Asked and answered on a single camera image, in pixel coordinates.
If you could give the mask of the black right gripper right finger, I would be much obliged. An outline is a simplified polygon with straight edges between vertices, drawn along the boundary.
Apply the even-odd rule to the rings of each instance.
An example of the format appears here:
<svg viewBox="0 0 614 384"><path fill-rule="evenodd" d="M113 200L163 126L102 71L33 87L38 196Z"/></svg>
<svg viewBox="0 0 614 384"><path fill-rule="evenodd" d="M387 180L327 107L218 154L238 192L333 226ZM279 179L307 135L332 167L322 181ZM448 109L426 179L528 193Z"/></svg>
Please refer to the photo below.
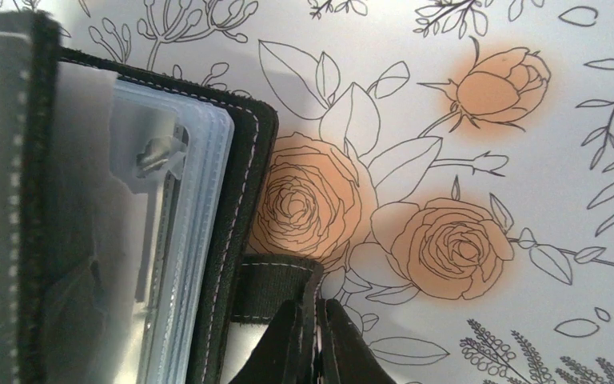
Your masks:
<svg viewBox="0 0 614 384"><path fill-rule="evenodd" d="M316 382L341 384L394 384L377 362L359 330L334 299L317 301Z"/></svg>

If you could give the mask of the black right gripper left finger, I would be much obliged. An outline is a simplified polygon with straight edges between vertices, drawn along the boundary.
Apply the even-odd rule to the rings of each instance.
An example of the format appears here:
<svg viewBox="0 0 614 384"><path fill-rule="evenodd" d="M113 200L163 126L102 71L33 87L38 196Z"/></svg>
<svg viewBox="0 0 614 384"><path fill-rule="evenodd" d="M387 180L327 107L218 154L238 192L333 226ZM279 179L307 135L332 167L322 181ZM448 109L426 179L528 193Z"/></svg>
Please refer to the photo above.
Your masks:
<svg viewBox="0 0 614 384"><path fill-rule="evenodd" d="M237 384L298 384L311 379L313 320L303 305L283 302L246 363L232 378Z"/></svg>

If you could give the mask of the black card holder wallet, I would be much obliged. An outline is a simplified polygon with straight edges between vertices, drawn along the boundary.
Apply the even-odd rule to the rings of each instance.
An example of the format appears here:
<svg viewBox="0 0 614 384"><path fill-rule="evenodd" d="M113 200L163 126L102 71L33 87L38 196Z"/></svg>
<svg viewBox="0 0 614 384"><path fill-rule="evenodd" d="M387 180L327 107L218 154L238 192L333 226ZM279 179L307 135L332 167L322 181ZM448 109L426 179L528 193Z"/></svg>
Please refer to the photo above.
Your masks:
<svg viewBox="0 0 614 384"><path fill-rule="evenodd" d="M61 34L0 12L0 383L217 383L233 318L314 331L321 268L243 252L275 111Z"/></svg>

